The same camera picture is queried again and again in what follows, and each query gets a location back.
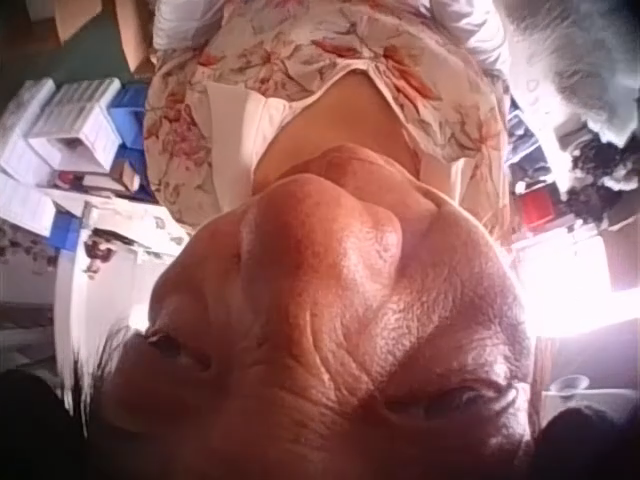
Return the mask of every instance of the neck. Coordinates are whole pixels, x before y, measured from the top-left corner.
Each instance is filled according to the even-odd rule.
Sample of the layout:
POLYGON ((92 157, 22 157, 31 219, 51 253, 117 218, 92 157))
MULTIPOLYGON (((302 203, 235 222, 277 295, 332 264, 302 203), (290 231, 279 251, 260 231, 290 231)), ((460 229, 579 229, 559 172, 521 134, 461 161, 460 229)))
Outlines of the neck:
POLYGON ((391 158, 418 178, 418 161, 398 115, 365 73, 350 72, 278 133, 256 167, 254 192, 296 164, 343 144, 391 158))

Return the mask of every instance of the white box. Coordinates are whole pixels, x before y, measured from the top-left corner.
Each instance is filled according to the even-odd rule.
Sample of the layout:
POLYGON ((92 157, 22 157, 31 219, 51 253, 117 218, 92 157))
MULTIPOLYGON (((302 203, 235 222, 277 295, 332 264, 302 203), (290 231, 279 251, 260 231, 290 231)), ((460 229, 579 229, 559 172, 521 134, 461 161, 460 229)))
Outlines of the white box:
POLYGON ((50 78, 28 81, 0 118, 0 171, 28 185, 46 185, 52 168, 25 138, 56 86, 50 78))
POLYGON ((56 92, 50 107, 97 104, 106 110, 121 89, 122 84, 117 78, 67 83, 56 92))
POLYGON ((122 142, 106 107, 117 79, 63 86, 31 130, 29 143, 55 170, 108 173, 122 142))
POLYGON ((1 218, 48 237, 55 215, 55 204, 44 193, 0 173, 1 218))

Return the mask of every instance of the eye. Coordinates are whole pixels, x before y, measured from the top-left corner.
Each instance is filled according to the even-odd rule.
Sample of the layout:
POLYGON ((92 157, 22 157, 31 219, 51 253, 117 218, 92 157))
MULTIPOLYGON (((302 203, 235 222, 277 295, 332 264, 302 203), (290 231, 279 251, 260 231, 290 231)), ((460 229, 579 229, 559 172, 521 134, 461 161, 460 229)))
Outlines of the eye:
POLYGON ((387 409, 395 414, 413 420, 430 420, 452 413, 475 409, 490 404, 497 397, 475 387, 458 387, 437 394, 423 401, 387 402, 387 409))
POLYGON ((155 333, 146 337, 147 344, 167 360, 188 368, 206 371, 211 367, 208 358, 196 355, 184 347, 175 337, 166 333, 155 333))

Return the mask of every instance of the floral blouse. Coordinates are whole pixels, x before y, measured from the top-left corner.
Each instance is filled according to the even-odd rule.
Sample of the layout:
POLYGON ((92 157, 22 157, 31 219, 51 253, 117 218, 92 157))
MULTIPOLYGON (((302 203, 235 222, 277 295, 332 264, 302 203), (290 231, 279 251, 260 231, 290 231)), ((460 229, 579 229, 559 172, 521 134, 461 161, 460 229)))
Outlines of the floral blouse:
POLYGON ((434 168, 447 175, 452 188, 443 193, 504 239, 504 85, 419 0, 238 0, 227 7, 202 48, 161 53, 149 90, 149 179, 178 222, 197 228, 248 197, 252 169, 286 122, 346 72, 363 70, 403 122, 421 162, 419 180, 428 182, 434 168), (237 100, 212 95, 212 86, 284 105, 249 160, 216 153, 227 141, 220 112, 237 100), (246 172, 229 173, 236 163, 246 172))

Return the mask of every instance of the red flower pattern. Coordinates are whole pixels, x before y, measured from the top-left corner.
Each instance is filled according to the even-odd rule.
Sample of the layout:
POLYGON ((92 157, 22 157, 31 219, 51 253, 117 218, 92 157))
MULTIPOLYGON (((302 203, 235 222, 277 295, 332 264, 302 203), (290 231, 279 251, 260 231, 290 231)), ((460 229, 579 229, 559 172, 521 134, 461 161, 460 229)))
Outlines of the red flower pattern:
POLYGON ((446 162, 475 158, 462 205, 498 236, 508 208, 502 100, 470 56, 420 13, 420 0, 399 4, 340 0, 330 10, 314 0, 236 0, 219 37, 185 53, 191 63, 161 65, 149 92, 149 105, 161 107, 147 112, 145 149, 154 191, 176 219, 197 227, 217 205, 205 81, 293 102, 321 90, 344 62, 366 62, 399 105, 416 148, 446 162), (247 25, 253 39, 240 33, 247 25))

